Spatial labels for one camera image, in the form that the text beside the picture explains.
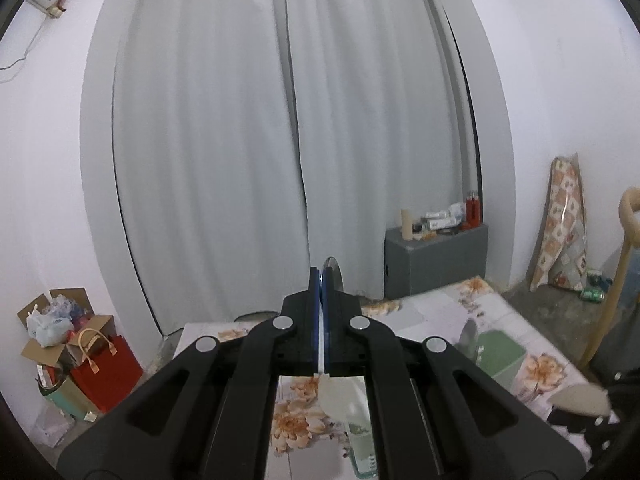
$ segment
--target gray box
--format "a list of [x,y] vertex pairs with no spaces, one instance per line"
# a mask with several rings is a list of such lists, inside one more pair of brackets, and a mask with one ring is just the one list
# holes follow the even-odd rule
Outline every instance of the gray box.
[[488,239],[485,224],[425,242],[402,240],[399,228],[387,230],[385,297],[394,300],[474,276],[484,278]]

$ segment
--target red gift bag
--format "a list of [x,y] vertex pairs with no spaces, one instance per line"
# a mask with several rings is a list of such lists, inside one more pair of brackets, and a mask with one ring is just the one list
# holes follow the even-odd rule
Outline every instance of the red gift bag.
[[[89,347],[99,337],[108,343],[93,358],[82,345],[82,336],[87,332],[96,333]],[[129,395],[142,376],[142,368],[122,336],[109,340],[102,332],[85,328],[78,334],[78,346],[82,351],[82,363],[71,370],[71,376],[97,408],[106,413]]]

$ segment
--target silver screw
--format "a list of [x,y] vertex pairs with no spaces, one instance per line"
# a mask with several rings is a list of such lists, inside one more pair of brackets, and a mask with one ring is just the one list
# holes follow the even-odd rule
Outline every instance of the silver screw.
[[277,329],[286,330],[293,326],[293,320],[289,316],[278,316],[273,318],[273,325]]
[[364,316],[353,316],[350,321],[349,324],[351,325],[352,328],[355,328],[356,330],[364,330],[365,328],[368,328],[370,325],[369,319],[367,319]]
[[441,337],[432,337],[427,340],[427,350],[435,352],[439,354],[440,352],[444,352],[447,349],[447,342],[444,341]]
[[211,352],[216,347],[216,340],[206,335],[196,341],[196,350],[198,352]]

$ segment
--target curtain fold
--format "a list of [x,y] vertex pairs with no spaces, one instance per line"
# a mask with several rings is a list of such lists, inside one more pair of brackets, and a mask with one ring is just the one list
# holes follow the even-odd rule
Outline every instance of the curtain fold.
[[139,0],[113,144],[130,250],[167,334],[279,310],[309,257],[284,0]]
[[287,0],[311,264],[383,295],[385,230],[463,198],[460,134],[424,0]]

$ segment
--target red bottle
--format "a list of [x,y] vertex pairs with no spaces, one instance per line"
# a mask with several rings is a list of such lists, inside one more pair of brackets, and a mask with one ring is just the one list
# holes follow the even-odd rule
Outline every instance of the red bottle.
[[477,191],[469,191],[466,195],[466,222],[471,228],[480,225],[480,197]]

